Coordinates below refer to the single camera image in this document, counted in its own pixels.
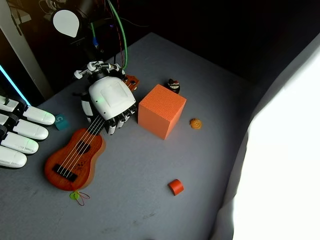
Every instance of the brown wooden ukulele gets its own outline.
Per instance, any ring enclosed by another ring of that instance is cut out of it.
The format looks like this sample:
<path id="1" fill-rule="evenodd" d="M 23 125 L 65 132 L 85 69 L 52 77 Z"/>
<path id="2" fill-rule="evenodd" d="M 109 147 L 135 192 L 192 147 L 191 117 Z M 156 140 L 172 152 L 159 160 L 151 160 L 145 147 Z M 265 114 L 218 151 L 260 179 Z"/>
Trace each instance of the brown wooden ukulele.
<path id="1" fill-rule="evenodd" d="M 139 80 L 127 75 L 125 84 L 133 92 Z M 58 189 L 76 191 L 88 186 L 94 177 L 96 160 L 106 148 L 99 135 L 105 120 L 97 116 L 88 129 L 81 128 L 69 143 L 49 157 L 44 166 L 46 178 Z"/>

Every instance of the robotic hand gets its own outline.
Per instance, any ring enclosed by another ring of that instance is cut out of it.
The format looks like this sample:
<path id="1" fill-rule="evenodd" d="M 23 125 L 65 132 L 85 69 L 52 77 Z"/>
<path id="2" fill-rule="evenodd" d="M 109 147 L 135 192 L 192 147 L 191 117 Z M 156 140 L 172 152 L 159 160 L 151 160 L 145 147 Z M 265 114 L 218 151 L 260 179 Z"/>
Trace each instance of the robotic hand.
<path id="1" fill-rule="evenodd" d="M 23 167 L 27 162 L 25 154 L 34 154 L 39 148 L 35 140 L 48 137 L 46 128 L 27 120 L 48 126 L 55 122 L 55 117 L 39 108 L 27 106 L 23 100 L 0 96 L 0 166 Z"/>
<path id="2" fill-rule="evenodd" d="M 137 82 L 129 80 L 118 64 L 103 61 L 89 62 L 85 70 L 77 70 L 74 76 L 81 79 L 88 74 L 90 86 L 81 96 L 81 105 L 88 121 L 97 117 L 105 120 L 104 127 L 109 135 L 115 133 L 136 112 L 136 100 L 132 91 Z"/>

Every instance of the table surface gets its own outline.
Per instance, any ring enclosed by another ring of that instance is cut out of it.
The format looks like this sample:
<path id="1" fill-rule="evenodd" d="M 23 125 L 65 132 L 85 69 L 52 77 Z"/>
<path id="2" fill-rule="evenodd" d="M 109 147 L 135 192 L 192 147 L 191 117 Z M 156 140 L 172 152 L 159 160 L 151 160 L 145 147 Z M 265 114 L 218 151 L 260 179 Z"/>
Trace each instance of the table surface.
<path id="1" fill-rule="evenodd" d="M 82 190 L 91 199 L 79 206 L 43 171 L 46 159 L 88 126 L 80 99 L 72 96 L 88 81 L 69 85 L 39 107 L 64 114 L 70 127 L 50 127 L 23 168 L 0 168 L 0 239 L 208 238 L 237 153 L 235 112 L 244 80 L 154 33 L 130 46 L 128 55 L 126 73 L 140 80 L 137 102 L 156 84 L 180 82 L 187 102 L 171 134 L 162 140 L 140 127 L 137 117 L 112 136 L 102 131 L 106 150 Z M 190 127 L 192 118 L 202 121 L 201 130 Z M 184 185 L 177 196 L 167 187 L 174 179 Z"/>

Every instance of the blue dice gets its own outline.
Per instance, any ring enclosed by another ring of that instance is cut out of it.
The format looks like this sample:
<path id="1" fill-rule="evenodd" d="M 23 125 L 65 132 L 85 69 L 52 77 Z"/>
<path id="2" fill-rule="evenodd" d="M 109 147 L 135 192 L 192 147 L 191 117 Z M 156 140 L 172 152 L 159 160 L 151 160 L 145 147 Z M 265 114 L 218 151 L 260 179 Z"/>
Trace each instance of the blue dice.
<path id="1" fill-rule="evenodd" d="M 69 127 L 69 122 L 63 114 L 59 114 L 55 116 L 54 125 L 59 131 L 61 131 Z"/>

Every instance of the ukulele sound hole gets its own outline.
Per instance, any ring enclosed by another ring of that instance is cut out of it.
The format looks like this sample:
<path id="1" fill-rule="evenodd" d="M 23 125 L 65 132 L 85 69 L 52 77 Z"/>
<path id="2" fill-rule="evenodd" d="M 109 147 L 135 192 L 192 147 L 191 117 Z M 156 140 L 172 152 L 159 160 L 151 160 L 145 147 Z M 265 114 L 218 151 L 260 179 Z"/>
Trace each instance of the ukulele sound hole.
<path id="1" fill-rule="evenodd" d="M 87 143 L 84 143 L 83 141 L 80 141 L 76 145 L 76 151 L 78 152 L 78 154 L 85 154 L 90 151 L 90 148 L 91 146 Z"/>

